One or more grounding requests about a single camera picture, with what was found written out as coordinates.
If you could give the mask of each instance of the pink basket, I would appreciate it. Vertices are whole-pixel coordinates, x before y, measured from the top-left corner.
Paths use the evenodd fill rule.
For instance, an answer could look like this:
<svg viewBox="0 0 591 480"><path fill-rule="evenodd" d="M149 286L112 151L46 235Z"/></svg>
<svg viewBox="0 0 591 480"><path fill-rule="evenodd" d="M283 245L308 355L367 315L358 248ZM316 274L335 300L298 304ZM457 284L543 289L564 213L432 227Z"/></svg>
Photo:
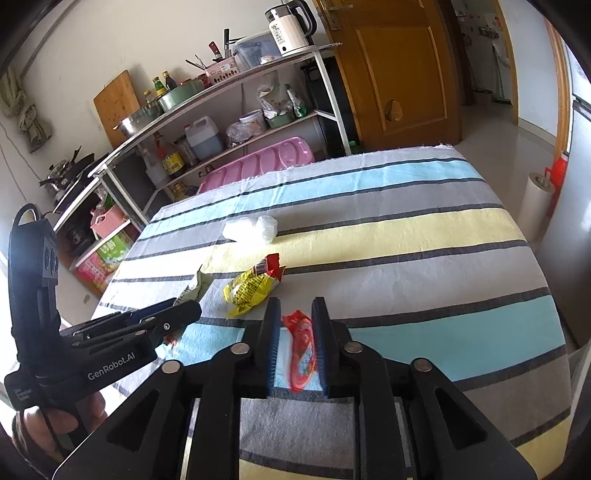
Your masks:
<svg viewBox="0 0 591 480"><path fill-rule="evenodd" d="M269 171L284 170L313 162L312 150L302 137L288 138L214 170L203 179L198 193L217 189L235 181L258 177Z"/></svg>
<svg viewBox="0 0 591 480"><path fill-rule="evenodd" d="M113 205L106 213L93 216L90 228L92 228L99 237L105 238L117 227L123 225L126 220L127 218L125 217L123 210L117 205Z"/></svg>

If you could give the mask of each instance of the plastic container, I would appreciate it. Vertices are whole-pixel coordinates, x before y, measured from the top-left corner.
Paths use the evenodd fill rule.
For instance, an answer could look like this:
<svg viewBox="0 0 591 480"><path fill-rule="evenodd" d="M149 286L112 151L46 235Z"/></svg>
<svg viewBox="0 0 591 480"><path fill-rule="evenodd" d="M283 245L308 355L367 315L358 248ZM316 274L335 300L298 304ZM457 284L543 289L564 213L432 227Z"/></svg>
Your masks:
<svg viewBox="0 0 591 480"><path fill-rule="evenodd" d="M174 142L174 146L178 148L178 151L181 154L181 157L185 160L185 162L190 165L191 167L194 167L195 165L197 165L199 163L199 159L197 158L197 155L195 155L195 152L193 151L193 149L191 148L191 145L189 144L189 141L187 140L187 135L181 135L180 137L178 137Z"/></svg>
<svg viewBox="0 0 591 480"><path fill-rule="evenodd" d="M262 110L260 108L240 117L240 123L250 125L253 132L253 137L267 131L265 116L263 116Z"/></svg>
<svg viewBox="0 0 591 480"><path fill-rule="evenodd" d="M207 160L223 152L223 142L217 125L208 116L200 118L185 128L185 135L199 160Z"/></svg>
<svg viewBox="0 0 591 480"><path fill-rule="evenodd" d="M296 117L292 112L287 112L283 115L277 115L273 118L267 118L267 122L269 122L269 126L271 128L279 128L292 123L295 119Z"/></svg>
<svg viewBox="0 0 591 480"><path fill-rule="evenodd" d="M96 234L105 238L111 234L113 230L125 223L126 217L117 205L113 205L106 213L102 215L93 216L92 228Z"/></svg>
<svg viewBox="0 0 591 480"><path fill-rule="evenodd" d="M147 148L142 150L142 158L146 165L146 174L150 177L154 186L158 189L163 189L170 181L170 177L160 163L160 160L157 159Z"/></svg>
<svg viewBox="0 0 591 480"><path fill-rule="evenodd" d="M235 181L258 177L270 171L285 170L313 162L312 150L302 137L288 138L214 170L201 182L199 193Z"/></svg>
<svg viewBox="0 0 591 480"><path fill-rule="evenodd" d="M268 63L269 57L273 57L274 60L281 58L279 47L270 31L238 40L235 48L242 62L250 69L258 67L261 59L264 59L263 63Z"/></svg>

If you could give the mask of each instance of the door handle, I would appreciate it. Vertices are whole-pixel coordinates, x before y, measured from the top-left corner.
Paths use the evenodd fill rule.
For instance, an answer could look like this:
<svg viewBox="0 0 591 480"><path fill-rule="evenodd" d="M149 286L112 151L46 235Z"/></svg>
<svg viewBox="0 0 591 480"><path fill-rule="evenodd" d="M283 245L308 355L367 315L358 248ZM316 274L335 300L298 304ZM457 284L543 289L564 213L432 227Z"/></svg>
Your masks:
<svg viewBox="0 0 591 480"><path fill-rule="evenodd" d="M353 5L351 4L347 4L347 5L337 5L335 7L329 7L328 10L333 12L335 10L347 10L348 8L353 8Z"/></svg>

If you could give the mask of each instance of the wooden cutting board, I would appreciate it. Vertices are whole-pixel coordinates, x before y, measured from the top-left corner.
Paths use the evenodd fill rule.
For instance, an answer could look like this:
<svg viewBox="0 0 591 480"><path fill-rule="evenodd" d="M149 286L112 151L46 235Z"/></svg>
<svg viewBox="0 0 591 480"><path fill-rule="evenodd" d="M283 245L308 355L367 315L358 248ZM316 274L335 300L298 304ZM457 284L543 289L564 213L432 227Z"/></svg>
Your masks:
<svg viewBox="0 0 591 480"><path fill-rule="evenodd" d="M95 97L95 107L111 146L118 147L127 139L119 129L113 130L113 127L139 109L127 70L100 91Z"/></svg>

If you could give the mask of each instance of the red object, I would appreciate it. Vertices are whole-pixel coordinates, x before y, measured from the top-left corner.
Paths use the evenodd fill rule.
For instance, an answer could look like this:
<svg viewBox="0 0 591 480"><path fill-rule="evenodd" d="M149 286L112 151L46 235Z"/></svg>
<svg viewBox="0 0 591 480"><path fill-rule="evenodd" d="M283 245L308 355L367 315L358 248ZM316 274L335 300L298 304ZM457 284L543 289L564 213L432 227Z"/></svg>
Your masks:
<svg viewBox="0 0 591 480"><path fill-rule="evenodd" d="M298 393L308 384L316 367L312 321L299 310L281 319L293 336L290 390Z"/></svg>
<svg viewBox="0 0 591 480"><path fill-rule="evenodd" d="M565 153L562 153L559 158L554 160L552 164L552 168L545 168L544 175L546 176L548 172L550 172L550 181L556 187L556 191L554 192L554 196L552 197L552 201L550 202L550 214L554 212L554 208L556 207L556 202L558 202L558 197L560 196L560 190L562 189L562 185L564 184L564 177L566 176L566 168L569 166L569 161Z"/></svg>

